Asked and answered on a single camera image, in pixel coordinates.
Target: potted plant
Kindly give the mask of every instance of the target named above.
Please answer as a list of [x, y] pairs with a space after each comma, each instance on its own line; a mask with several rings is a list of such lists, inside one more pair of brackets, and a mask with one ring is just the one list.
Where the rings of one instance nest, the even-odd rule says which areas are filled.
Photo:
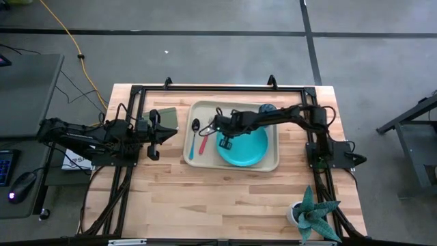
[[303, 201], [292, 204], [287, 211], [287, 219], [290, 223], [297, 225], [302, 236], [302, 243], [305, 243], [311, 236], [311, 229], [324, 238], [341, 242], [334, 230], [323, 220], [323, 216], [334, 211], [339, 203], [338, 201], [332, 201], [314, 204], [313, 191], [310, 186], [307, 187]]

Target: beige tray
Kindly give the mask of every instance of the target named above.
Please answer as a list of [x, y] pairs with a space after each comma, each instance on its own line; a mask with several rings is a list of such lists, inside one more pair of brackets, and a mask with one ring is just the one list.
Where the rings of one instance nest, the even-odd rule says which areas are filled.
[[199, 133], [195, 136], [194, 158], [190, 160], [191, 144], [193, 142], [193, 130], [191, 122], [197, 118], [200, 121], [200, 129], [208, 125], [210, 117], [216, 114], [216, 107], [220, 107], [223, 115], [231, 115], [231, 110], [239, 111], [254, 111], [258, 112], [261, 104], [257, 103], [241, 103], [241, 102], [216, 102], [216, 101], [198, 101], [191, 105], [188, 114], [188, 122], [186, 124], [185, 143], [184, 143], [184, 160], [193, 167], [209, 167], [221, 169], [234, 169], [257, 172], [270, 172], [279, 164], [279, 134], [277, 126], [266, 127], [268, 138], [268, 149], [265, 157], [255, 165], [250, 167], [236, 167], [225, 161], [216, 149], [216, 133], [208, 137], [203, 154], [199, 154], [200, 145], [203, 137]]

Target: white pot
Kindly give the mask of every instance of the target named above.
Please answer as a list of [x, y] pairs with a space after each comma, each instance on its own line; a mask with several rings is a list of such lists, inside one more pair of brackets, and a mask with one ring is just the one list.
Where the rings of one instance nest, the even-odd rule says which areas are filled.
[[299, 202], [295, 202], [292, 205], [288, 206], [287, 209], [287, 220], [288, 222], [290, 222], [291, 224], [295, 224], [296, 226], [298, 225], [298, 222], [295, 220], [294, 216], [293, 216], [293, 208], [295, 207], [295, 205], [302, 203], [302, 201]]

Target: yellow cable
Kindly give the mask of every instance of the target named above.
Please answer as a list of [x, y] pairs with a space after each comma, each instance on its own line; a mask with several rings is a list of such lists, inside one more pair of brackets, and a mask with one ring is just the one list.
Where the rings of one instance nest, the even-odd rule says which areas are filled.
[[[81, 48], [79, 48], [79, 45], [77, 44], [76, 40], [73, 38], [73, 36], [70, 34], [70, 32], [68, 31], [67, 27], [58, 19], [58, 17], [56, 16], [55, 13], [53, 13], [51, 11], [51, 9], [45, 4], [45, 2], [43, 0], [40, 0], [40, 2], [42, 3], [42, 5], [50, 12], [50, 14], [53, 16], [53, 18], [55, 18], [55, 20], [63, 27], [64, 30], [66, 30], [67, 34], [70, 36], [71, 40], [73, 41], [74, 45], [77, 48], [77, 52], [79, 52], [79, 55], [83, 55]], [[83, 70], [83, 74], [87, 77], [87, 80], [89, 81], [89, 83], [92, 85], [92, 87], [95, 89], [96, 93], [97, 93], [97, 97], [98, 100], [100, 101], [100, 103], [102, 103], [102, 106], [107, 110], [108, 107], [105, 105], [102, 96], [100, 95], [100, 92], [97, 90], [97, 87], [94, 85], [93, 81], [90, 79], [90, 77], [88, 76], [87, 70], [85, 68], [85, 62], [83, 61], [83, 58], [79, 58], [81, 60], [81, 64], [82, 64], [82, 70]]]

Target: butcher block tabletop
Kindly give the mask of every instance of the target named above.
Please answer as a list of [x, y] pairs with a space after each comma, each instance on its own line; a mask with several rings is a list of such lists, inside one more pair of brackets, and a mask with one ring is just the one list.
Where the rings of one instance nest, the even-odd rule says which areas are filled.
[[[114, 85], [108, 120], [115, 117], [120, 103], [128, 105], [131, 86]], [[318, 103], [337, 111], [329, 128], [330, 136], [344, 140], [334, 88], [315, 88]], [[293, 92], [148, 91], [144, 112], [175, 107], [179, 131], [158, 146], [159, 161], [147, 158], [147, 148], [141, 150], [138, 165], [133, 169], [122, 237], [300, 240], [298, 228], [287, 221], [285, 212], [290, 204], [302, 200], [308, 185], [315, 193], [313, 172], [305, 154], [306, 132], [296, 124], [278, 125], [279, 166], [272, 172], [191, 167], [185, 163], [182, 150], [186, 125], [191, 124], [187, 123], [188, 111], [199, 100], [271, 103], [277, 108], [301, 103], [300, 94]], [[133, 112], [137, 111], [138, 101]], [[333, 112], [327, 112], [330, 122]], [[125, 115], [126, 112], [120, 111], [119, 118]], [[114, 167], [103, 168], [91, 184], [83, 221], [85, 230], [108, 203], [114, 170]], [[332, 169], [332, 175], [335, 195], [341, 201], [339, 207], [354, 227], [366, 234], [354, 180], [342, 169]], [[112, 228], [118, 209], [116, 206]], [[328, 222], [333, 227], [332, 215]], [[310, 239], [322, 237], [313, 232]]]

